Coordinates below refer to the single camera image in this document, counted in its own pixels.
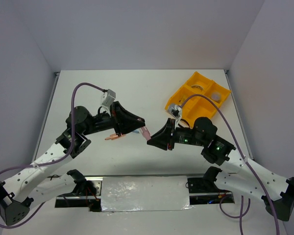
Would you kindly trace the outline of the pink highlighter pen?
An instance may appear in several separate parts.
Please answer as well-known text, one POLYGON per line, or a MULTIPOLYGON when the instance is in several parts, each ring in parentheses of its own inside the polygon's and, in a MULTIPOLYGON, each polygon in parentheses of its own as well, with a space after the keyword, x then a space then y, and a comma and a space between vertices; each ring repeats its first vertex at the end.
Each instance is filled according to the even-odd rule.
POLYGON ((141 133, 147 141, 151 139, 150 132, 145 126, 141 128, 141 133))

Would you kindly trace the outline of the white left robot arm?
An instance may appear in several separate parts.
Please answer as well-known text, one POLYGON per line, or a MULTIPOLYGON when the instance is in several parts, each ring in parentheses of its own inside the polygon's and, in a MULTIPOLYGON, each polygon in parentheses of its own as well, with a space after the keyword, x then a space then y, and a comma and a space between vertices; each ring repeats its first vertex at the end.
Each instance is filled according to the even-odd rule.
POLYGON ((52 181, 46 179, 90 145, 87 135, 114 129, 120 137, 145 126, 142 117, 127 111, 118 101, 112 102, 109 110, 93 116, 83 106, 73 108, 66 119, 66 130, 44 154, 14 176, 0 181, 0 216, 4 227, 18 227, 33 207, 58 195, 96 193, 94 184, 76 169, 52 181))

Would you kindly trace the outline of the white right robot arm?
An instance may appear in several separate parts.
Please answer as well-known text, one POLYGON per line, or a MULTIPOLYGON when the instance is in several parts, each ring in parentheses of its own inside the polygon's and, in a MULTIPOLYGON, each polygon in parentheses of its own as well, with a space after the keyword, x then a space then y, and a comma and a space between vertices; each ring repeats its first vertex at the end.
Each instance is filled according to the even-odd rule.
POLYGON ((217 135, 217 127, 207 117, 195 120, 193 128, 176 127, 174 119, 152 135, 148 145, 173 150, 175 144, 202 147, 201 155, 211 163, 203 175, 207 191, 227 190, 262 201, 265 209, 281 221, 289 221, 294 209, 294 177, 279 176, 253 160, 243 158, 238 149, 217 135))

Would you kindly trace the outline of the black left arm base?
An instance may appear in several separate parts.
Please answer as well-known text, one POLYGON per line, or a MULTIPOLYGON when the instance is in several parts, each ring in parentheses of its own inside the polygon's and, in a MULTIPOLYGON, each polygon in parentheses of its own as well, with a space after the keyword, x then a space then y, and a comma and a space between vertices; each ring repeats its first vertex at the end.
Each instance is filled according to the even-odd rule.
POLYGON ((87 208, 89 212, 101 212, 102 178, 85 177, 85 182, 72 192, 56 197, 55 208, 87 208))

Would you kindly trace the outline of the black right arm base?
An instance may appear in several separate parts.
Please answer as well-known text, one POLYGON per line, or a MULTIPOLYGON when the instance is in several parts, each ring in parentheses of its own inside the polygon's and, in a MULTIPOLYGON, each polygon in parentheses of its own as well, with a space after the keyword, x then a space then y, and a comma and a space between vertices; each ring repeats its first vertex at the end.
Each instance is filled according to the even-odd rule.
POLYGON ((209 167, 200 177, 188 177, 185 187, 189 192, 190 205, 209 205, 228 203, 234 204, 234 198, 230 191, 217 188, 216 176, 222 172, 217 167, 209 167))

